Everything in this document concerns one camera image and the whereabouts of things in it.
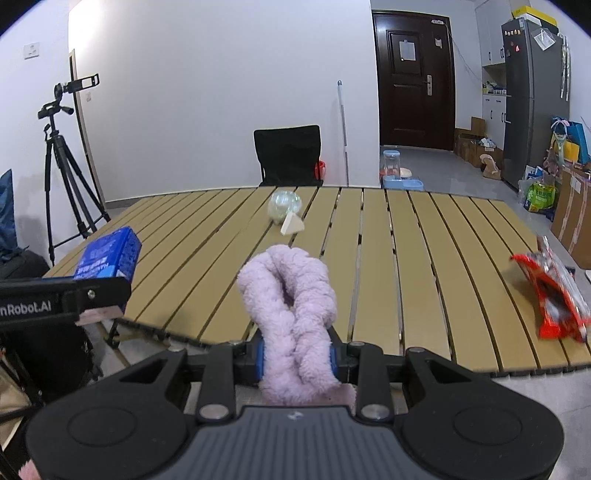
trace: paper sign on door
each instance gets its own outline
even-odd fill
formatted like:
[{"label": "paper sign on door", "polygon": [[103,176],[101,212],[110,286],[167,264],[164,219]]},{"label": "paper sign on door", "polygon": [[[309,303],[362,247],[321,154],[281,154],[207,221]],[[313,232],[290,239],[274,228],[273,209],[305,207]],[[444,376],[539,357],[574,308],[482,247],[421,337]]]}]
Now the paper sign on door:
[{"label": "paper sign on door", "polygon": [[416,61],[417,57],[414,52],[414,43],[408,40],[398,42],[400,44],[400,59]]}]

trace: light switch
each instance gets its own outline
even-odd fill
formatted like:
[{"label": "light switch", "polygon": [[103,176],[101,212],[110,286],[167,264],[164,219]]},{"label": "light switch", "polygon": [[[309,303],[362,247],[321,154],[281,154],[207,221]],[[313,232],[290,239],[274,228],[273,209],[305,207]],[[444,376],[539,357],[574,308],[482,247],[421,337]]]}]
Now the light switch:
[{"label": "light switch", "polygon": [[29,43],[29,45],[25,45],[23,51],[24,51],[25,60],[32,59],[34,57],[38,57],[39,56],[39,42]]}]

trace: red snack bag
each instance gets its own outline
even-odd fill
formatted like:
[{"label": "red snack bag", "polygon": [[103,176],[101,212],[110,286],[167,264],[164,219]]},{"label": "red snack bag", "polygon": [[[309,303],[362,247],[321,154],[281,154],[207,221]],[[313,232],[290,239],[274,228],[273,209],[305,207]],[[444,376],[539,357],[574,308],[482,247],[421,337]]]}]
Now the red snack bag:
[{"label": "red snack bag", "polygon": [[548,239],[538,237],[539,252],[517,254],[515,260],[534,286],[540,301],[542,325],[540,338],[559,339],[568,336],[587,341],[591,310],[573,276],[548,246]]}]

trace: pink fur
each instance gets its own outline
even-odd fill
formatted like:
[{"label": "pink fur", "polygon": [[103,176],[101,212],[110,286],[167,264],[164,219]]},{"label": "pink fur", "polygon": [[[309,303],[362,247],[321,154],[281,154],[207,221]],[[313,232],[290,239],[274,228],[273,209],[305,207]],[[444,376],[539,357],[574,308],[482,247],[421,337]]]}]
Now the pink fur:
[{"label": "pink fur", "polygon": [[29,460],[21,467],[18,476],[21,477],[22,480],[41,480],[32,460]]},{"label": "pink fur", "polygon": [[[341,384],[330,366],[326,329],[336,318],[336,297],[326,266],[300,248],[274,245],[246,263],[236,282],[265,339],[259,387],[266,401],[352,407],[355,390]],[[293,299],[292,308],[285,295]]]}]

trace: bottle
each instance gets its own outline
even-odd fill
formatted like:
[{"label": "bottle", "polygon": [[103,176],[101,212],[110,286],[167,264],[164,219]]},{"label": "bottle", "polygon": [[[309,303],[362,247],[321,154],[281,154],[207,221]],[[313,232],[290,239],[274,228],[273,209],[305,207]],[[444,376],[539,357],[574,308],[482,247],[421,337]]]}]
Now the bottle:
[{"label": "bottle", "polygon": [[400,179],[400,152],[398,150],[384,150],[385,174]]}]

